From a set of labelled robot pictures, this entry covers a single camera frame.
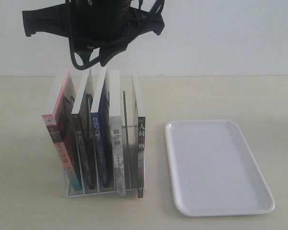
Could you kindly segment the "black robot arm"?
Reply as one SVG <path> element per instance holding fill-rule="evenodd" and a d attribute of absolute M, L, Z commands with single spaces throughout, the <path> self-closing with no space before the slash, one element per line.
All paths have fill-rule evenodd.
<path fill-rule="evenodd" d="M 71 61 L 77 70 L 97 63 L 104 67 L 138 36 L 162 33 L 165 2 L 156 0 L 150 11 L 142 10 L 142 4 L 140 0 L 134 8 L 129 0 L 67 0 L 23 11 L 24 32 L 27 37 L 44 32 L 68 38 Z"/>

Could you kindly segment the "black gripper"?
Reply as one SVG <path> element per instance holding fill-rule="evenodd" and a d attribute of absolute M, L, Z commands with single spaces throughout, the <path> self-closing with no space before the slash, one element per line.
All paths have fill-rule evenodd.
<path fill-rule="evenodd" d="M 165 27 L 163 6 L 150 11 L 132 6 L 50 6 L 22 11 L 27 37 L 38 32 L 68 38 L 73 66 L 105 66 L 124 52 L 135 38 L 148 32 L 160 35 Z"/>

